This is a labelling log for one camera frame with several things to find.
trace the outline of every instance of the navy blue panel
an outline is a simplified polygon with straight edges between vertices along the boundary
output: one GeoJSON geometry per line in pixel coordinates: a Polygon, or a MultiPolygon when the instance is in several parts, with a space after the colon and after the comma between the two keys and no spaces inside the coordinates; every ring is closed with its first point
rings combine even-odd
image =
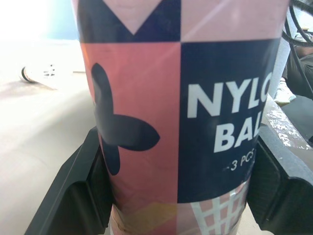
{"type": "Polygon", "coordinates": [[[251,84],[242,96],[238,113],[232,114],[232,96],[224,84],[221,115],[211,117],[198,102],[197,118],[187,118],[188,85],[199,84],[212,100],[216,82],[236,81],[239,87],[244,79],[260,77],[256,97],[272,71],[279,40],[184,43],[181,49],[181,96],[179,121],[179,183],[178,202],[202,201],[223,195],[250,175],[254,157],[231,171],[232,162],[251,151],[256,138],[245,140],[241,146],[214,153],[216,127],[232,123],[237,139],[246,118],[252,117],[253,131],[257,114],[265,103],[248,109],[251,84]]]}
{"type": "Polygon", "coordinates": [[[102,0],[80,0],[81,42],[179,42],[180,5],[180,0],[163,0],[133,35],[102,0]]]}

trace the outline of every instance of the person's leg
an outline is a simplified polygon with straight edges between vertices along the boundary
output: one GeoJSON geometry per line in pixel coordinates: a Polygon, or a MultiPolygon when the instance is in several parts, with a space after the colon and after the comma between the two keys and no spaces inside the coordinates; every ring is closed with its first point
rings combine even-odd
{"type": "MultiPolygon", "coordinates": [[[[313,87],[313,55],[311,54],[301,58],[300,66],[304,71],[311,87],[313,87]]],[[[308,85],[301,76],[293,56],[289,56],[288,59],[288,79],[286,82],[294,94],[312,98],[308,85]]]]}

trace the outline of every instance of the white letter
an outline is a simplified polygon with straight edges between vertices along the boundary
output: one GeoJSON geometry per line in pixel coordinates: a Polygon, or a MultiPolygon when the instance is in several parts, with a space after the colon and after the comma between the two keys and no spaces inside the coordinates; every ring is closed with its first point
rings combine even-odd
{"type": "Polygon", "coordinates": [[[250,100],[249,100],[249,106],[248,109],[252,109],[256,106],[259,105],[259,101],[260,99],[255,99],[256,96],[256,90],[258,88],[258,82],[259,82],[259,78],[256,77],[252,80],[252,87],[251,87],[251,94],[250,94],[250,100]]]}
{"type": "Polygon", "coordinates": [[[241,157],[240,166],[243,166],[243,163],[244,163],[245,160],[246,160],[246,155],[243,155],[243,156],[241,157]]]}
{"type": "Polygon", "coordinates": [[[243,96],[246,88],[248,87],[251,79],[245,79],[241,86],[238,88],[236,82],[226,82],[226,85],[233,96],[233,108],[231,110],[231,113],[237,113],[239,112],[239,106],[240,106],[240,101],[241,97],[243,96]]]}
{"type": "Polygon", "coordinates": [[[229,150],[233,146],[235,142],[235,138],[232,136],[234,129],[235,127],[231,123],[216,126],[214,153],[229,150]]]}
{"type": "Polygon", "coordinates": [[[254,135],[253,137],[256,137],[259,134],[259,127],[260,127],[260,121],[261,121],[261,111],[258,113],[258,117],[256,118],[255,127],[254,127],[254,135]]]}
{"type": "Polygon", "coordinates": [[[252,117],[249,117],[245,120],[235,143],[235,148],[239,147],[241,145],[241,142],[244,140],[252,140],[252,117]]]}
{"type": "Polygon", "coordinates": [[[269,81],[270,81],[271,78],[272,78],[272,73],[270,72],[270,73],[268,74],[268,76],[266,77],[266,79],[265,79],[263,85],[262,85],[262,90],[261,90],[261,101],[262,101],[262,102],[265,102],[265,101],[266,101],[266,98],[267,98],[267,96],[268,96],[268,91],[265,91],[265,89],[266,89],[266,86],[268,85],[268,83],[269,83],[269,81]]]}
{"type": "Polygon", "coordinates": [[[215,83],[212,102],[199,84],[190,84],[188,87],[187,117],[197,117],[198,101],[212,117],[219,116],[221,113],[222,92],[223,83],[215,83]]]}

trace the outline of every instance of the navy triangle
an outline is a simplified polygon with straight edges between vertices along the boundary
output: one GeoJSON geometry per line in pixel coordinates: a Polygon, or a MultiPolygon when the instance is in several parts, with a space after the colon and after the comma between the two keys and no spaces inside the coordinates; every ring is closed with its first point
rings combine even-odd
{"type": "Polygon", "coordinates": [[[82,43],[179,42],[181,0],[163,0],[133,35],[102,0],[80,0],[82,43]]]}

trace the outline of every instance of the sneaker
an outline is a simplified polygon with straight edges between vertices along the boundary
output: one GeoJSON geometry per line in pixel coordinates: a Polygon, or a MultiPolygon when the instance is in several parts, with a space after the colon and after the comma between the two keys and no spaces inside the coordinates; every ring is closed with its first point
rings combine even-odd
{"type": "Polygon", "coordinates": [[[278,88],[275,94],[275,103],[282,107],[286,104],[289,104],[294,99],[296,99],[296,96],[288,88],[286,82],[281,80],[278,84],[278,88]]]}

